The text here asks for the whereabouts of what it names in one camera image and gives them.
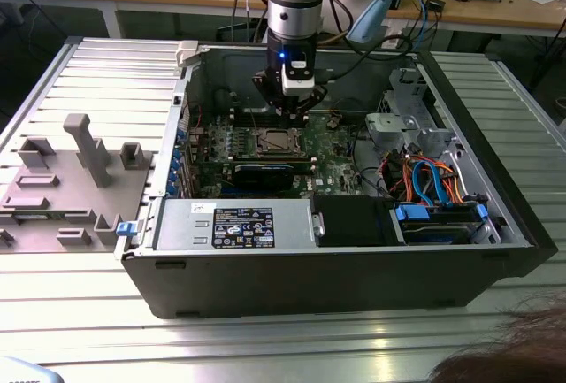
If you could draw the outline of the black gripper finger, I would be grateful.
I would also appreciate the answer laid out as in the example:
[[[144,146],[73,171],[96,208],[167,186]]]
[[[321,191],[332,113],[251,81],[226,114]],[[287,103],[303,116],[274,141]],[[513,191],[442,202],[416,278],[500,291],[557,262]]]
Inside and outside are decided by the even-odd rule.
[[[275,110],[279,127],[291,127],[295,113],[295,97],[283,93],[279,74],[260,71],[252,77],[252,81],[265,102]]]
[[[303,100],[300,100],[295,108],[294,126],[304,127],[308,119],[308,113],[319,105],[326,97],[328,90],[325,85],[316,85],[312,92]]]

